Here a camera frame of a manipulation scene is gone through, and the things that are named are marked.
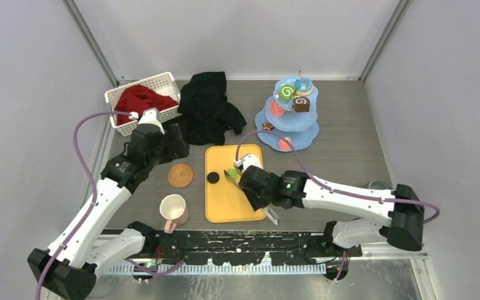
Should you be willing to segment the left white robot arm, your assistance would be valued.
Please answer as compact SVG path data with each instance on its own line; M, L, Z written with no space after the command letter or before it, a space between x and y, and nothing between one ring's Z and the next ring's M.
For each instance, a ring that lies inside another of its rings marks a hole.
M134 221L100 247L93 245L114 213L159 164L187 157L189 144L177 123L153 121L132 132L121 154L111 158L92 182L92 195L69 226L47 249L35 248L27 263L42 290L61 299L86 299L97 280L120 261L139 254L150 258L158 248L156 230Z

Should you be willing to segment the metal tongs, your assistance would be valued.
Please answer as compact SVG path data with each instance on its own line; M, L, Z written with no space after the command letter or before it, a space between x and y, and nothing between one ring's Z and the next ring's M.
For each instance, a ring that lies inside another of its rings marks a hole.
M254 211L257 211L257 210L262 211L273 224L279 225L280 223L279 216L276 214L276 212L272 209L270 205L267 205L265 207L258 206L256 208L256 205L253 202L254 200L253 194L240 187L239 180L241 178L241 175L234 168L225 169L224 176L228 181L232 182L235 186L237 186L243 192L243 194L246 196L247 200L249 201Z

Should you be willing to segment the green round macaron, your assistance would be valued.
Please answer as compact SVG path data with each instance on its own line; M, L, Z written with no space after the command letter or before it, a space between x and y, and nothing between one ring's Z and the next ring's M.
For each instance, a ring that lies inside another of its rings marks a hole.
M236 180L241 174L237 169L231 168L226 170L227 175L233 179Z

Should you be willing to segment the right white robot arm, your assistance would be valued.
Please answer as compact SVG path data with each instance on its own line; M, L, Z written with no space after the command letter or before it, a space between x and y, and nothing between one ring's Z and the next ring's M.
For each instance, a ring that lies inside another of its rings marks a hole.
M331 221L322 239L332 257L364 243L386 241L405 251L423 247L424 208L414 190L364 189L335 184L305 172L278 176L257 166L241 170L239 187L254 210L270 205L283 209L327 209L356 216L354 221Z

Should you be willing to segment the pink swirl roll cake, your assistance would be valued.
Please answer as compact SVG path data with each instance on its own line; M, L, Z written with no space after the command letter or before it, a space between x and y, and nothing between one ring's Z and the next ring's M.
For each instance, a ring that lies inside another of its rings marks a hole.
M282 108L277 101L272 101L270 106L269 106L271 114L275 118L280 118L286 113L286 110Z

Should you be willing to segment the woven coaster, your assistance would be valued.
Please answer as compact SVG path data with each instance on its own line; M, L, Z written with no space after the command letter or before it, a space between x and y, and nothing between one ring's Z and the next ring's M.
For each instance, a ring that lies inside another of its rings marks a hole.
M187 164L177 164L173 166L168 174L168 183L175 188L184 188L188 186L194 178L194 171Z

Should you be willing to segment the yellow tray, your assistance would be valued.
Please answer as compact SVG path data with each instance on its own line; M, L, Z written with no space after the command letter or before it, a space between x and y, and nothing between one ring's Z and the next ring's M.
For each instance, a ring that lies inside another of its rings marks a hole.
M254 211L243 192L224 176L225 169L234 168L236 149L236 145L212 146L205 152L205 215L212 223L260 221L266 218L262 211ZM219 182L207 182L206 176L210 172L219 174Z

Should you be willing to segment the red round cake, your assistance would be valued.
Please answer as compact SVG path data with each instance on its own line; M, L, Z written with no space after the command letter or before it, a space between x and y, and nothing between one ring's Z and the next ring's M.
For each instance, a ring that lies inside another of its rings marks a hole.
M293 146L293 142L290 136L286 136L284 139L279 139L277 147L282 151L290 151Z

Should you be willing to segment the pink mug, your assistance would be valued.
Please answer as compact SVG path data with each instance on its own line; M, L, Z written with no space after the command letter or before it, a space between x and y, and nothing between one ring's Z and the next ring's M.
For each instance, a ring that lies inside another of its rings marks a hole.
M164 232L167 234L172 234L178 226L183 225L189 219L186 201L178 194L166 196L159 205L159 212L166 220Z

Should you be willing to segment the green roll cake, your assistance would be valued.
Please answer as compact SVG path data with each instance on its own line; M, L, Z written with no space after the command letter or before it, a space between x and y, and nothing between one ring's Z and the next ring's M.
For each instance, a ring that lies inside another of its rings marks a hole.
M283 84L280 88L279 88L279 92L278 92L278 100L283 103L283 104L287 104L290 99L292 99L296 94L296 88L294 85L291 85L291 84Z

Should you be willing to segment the chocolate swirl roll cake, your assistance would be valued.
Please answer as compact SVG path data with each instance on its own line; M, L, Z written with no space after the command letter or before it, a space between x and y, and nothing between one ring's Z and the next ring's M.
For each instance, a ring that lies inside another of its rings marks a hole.
M293 99L292 108L296 113L308 113L311 108L311 101L306 96L297 96Z

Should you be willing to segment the brown star cookie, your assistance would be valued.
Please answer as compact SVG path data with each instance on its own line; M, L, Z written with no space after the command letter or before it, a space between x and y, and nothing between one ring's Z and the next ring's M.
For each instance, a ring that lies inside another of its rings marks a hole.
M262 128L263 131L272 131L274 129L274 126L270 122L264 122L262 123Z

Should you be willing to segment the blue three-tier cake stand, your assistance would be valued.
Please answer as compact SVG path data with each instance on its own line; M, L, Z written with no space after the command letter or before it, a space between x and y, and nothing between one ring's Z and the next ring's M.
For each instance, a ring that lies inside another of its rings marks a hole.
M283 84L294 85L296 79L300 77L305 76L299 71L296 75L288 76L278 81L274 86L272 96L267 98L264 107L256 114L254 119L256 129L258 130L262 130L262 123L269 122L274 126L274 129L270 132L276 133L284 138L290 136L296 150L308 148L319 134L319 124L317 122L317 99L319 92L314 83L312 93L306 96L311 101L309 112L294 111L293 99L298 96L296 94L287 104L283 104L278 100L279 88ZM283 116L274 117L271 114L269 106L272 101L277 101L279 105L286 110Z

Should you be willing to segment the blue donut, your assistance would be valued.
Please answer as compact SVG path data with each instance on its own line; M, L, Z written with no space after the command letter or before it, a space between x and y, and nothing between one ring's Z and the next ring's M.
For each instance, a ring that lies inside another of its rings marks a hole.
M313 81L308 77L299 77L294 83L296 95L307 96L312 93L314 89Z

